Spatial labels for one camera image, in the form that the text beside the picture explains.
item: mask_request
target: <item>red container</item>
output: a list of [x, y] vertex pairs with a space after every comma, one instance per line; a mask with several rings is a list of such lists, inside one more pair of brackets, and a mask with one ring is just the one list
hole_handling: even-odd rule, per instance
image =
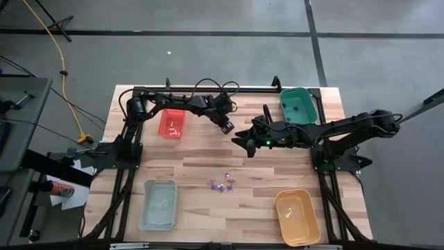
[[184, 122], [184, 110], [164, 109], [160, 118], [159, 135], [167, 138], [180, 138]]

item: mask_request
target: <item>gray floor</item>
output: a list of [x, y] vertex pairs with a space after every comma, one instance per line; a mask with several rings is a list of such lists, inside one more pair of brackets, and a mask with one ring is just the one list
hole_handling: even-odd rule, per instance
[[[69, 28], [76, 29], [309, 31], [303, 0], [42, 2], [57, 17], [74, 15]], [[444, 32], [444, 2], [439, 0], [312, 0], [311, 4], [318, 32]], [[0, 15], [0, 27], [40, 28], [22, 1], [11, 1], [6, 10]], [[169, 77], [173, 84], [191, 85], [212, 77], [220, 82], [269, 85], [278, 75], [284, 85], [319, 86], [308, 37], [72, 38], [73, 42], [68, 43], [57, 37], [69, 72], [68, 96], [102, 118], [108, 114], [116, 84], [158, 84]], [[375, 108], [407, 114], [443, 87], [444, 40], [319, 39], [319, 44], [327, 84], [340, 88], [346, 115]], [[0, 35], [0, 55], [37, 76], [52, 78], [53, 87], [61, 90], [60, 57], [49, 37]], [[0, 68], [17, 73], [2, 64]], [[82, 117], [80, 120], [85, 132], [97, 140], [101, 138], [99, 128]], [[71, 138], [78, 136], [71, 113], [54, 94], [49, 96], [40, 123]], [[46, 153], [71, 145], [70, 141], [38, 129], [31, 147]], [[371, 145], [364, 145], [362, 152], [371, 154]], [[391, 183], [382, 181], [375, 169], [368, 167], [362, 174], [375, 239], [394, 244], [427, 244], [419, 240], [420, 235], [411, 240], [400, 227], [395, 206], [386, 192]], [[76, 237], [80, 210], [60, 212], [51, 208], [41, 213], [39, 220], [44, 223], [36, 222], [35, 226], [42, 231], [42, 241]]]

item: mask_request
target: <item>orange container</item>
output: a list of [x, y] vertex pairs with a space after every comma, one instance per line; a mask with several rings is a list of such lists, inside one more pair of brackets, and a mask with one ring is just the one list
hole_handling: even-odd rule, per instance
[[287, 190], [276, 196], [276, 210], [280, 230], [290, 247], [316, 244], [321, 238], [310, 193], [306, 190]]

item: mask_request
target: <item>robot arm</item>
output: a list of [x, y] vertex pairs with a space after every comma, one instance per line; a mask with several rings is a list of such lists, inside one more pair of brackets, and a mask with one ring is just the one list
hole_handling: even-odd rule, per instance
[[357, 116], [342, 119], [328, 124], [294, 124], [289, 122], [273, 122], [268, 107], [264, 105], [264, 115], [251, 120], [253, 126], [245, 131], [235, 133], [232, 142], [247, 151], [249, 158], [255, 155], [256, 148], [286, 147], [310, 148], [317, 147], [325, 138], [349, 133], [336, 141], [322, 143], [324, 159], [331, 160], [342, 156], [344, 151], [370, 138], [390, 138], [400, 129], [397, 114], [385, 110], [363, 112]]
[[[122, 132], [114, 141], [117, 147], [117, 158], [129, 159], [133, 156], [132, 140], [137, 127], [148, 119], [153, 118], [164, 108], [188, 110], [189, 112], [208, 117], [221, 130], [228, 134], [233, 128], [227, 114], [234, 112], [233, 102], [227, 93], [221, 92], [217, 97], [212, 95], [192, 95], [191, 97], [177, 97], [172, 94], [154, 92], [148, 88], [138, 88], [139, 94], [126, 102], [126, 120]], [[145, 101], [154, 103], [154, 107], [147, 111]]]

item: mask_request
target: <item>wooden table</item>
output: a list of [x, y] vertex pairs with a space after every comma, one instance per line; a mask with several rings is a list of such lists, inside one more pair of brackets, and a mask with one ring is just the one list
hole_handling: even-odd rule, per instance
[[[112, 142], [121, 132], [123, 114], [117, 98], [132, 87], [116, 86], [103, 136], [106, 142]], [[343, 119], [339, 89], [324, 87], [321, 92], [327, 122]], [[130, 96], [131, 93], [124, 95], [122, 103]], [[208, 118], [191, 113], [186, 114], [180, 140], [157, 134], [161, 114], [145, 122], [144, 152], [135, 175], [125, 241], [282, 243], [275, 196], [283, 190], [302, 188], [310, 193], [314, 203], [321, 230], [319, 242], [327, 242], [321, 191], [309, 150], [258, 149], [254, 158], [247, 158], [246, 151], [230, 141], [235, 131], [250, 128], [251, 119], [263, 114], [264, 103], [268, 104], [275, 121], [283, 119], [279, 95], [238, 93], [232, 100], [238, 103], [239, 109], [229, 114], [236, 127], [229, 135], [224, 135]], [[211, 191], [209, 180], [221, 180], [226, 172], [236, 180], [234, 191], [223, 194]], [[115, 176], [116, 170], [107, 169], [92, 183], [85, 209], [85, 234], [108, 209]], [[372, 238], [360, 184], [347, 172], [338, 172], [337, 178], [344, 210], [361, 232]], [[144, 203], [143, 184], [151, 179], [173, 179], [178, 185], [176, 224], [171, 231], [141, 231], [137, 227]], [[336, 213], [332, 216], [339, 237]], [[117, 232], [119, 219], [120, 211], [114, 221], [113, 234]]]

